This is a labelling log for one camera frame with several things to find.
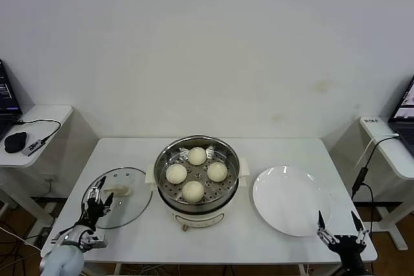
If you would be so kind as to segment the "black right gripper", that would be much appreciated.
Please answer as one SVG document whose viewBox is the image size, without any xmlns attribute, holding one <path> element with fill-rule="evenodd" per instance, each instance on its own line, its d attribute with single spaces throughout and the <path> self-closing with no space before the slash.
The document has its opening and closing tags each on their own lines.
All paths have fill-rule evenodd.
<svg viewBox="0 0 414 276">
<path fill-rule="evenodd" d="M 367 275 L 361 259 L 361 253 L 366 248 L 365 238 L 369 233 L 364 228 L 363 222 L 351 211 L 357 236 L 354 235 L 333 235 L 328 232 L 323 215 L 318 211 L 318 230 L 317 236 L 334 253 L 338 254 L 342 263 L 343 275 Z"/>
</svg>

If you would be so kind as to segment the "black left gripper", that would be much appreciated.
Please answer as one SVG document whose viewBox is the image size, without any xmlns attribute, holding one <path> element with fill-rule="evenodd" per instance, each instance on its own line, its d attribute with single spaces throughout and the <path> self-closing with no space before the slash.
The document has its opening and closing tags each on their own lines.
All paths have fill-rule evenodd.
<svg viewBox="0 0 414 276">
<path fill-rule="evenodd" d="M 94 182 L 88 190 L 87 203 L 86 205 L 83 205 L 79 218 L 79 225 L 95 227 L 98 219 L 110 212 L 114 193 L 110 193 L 104 203 L 101 201 L 102 188 L 105 181 L 106 177 L 101 177 L 101 179 Z"/>
</svg>

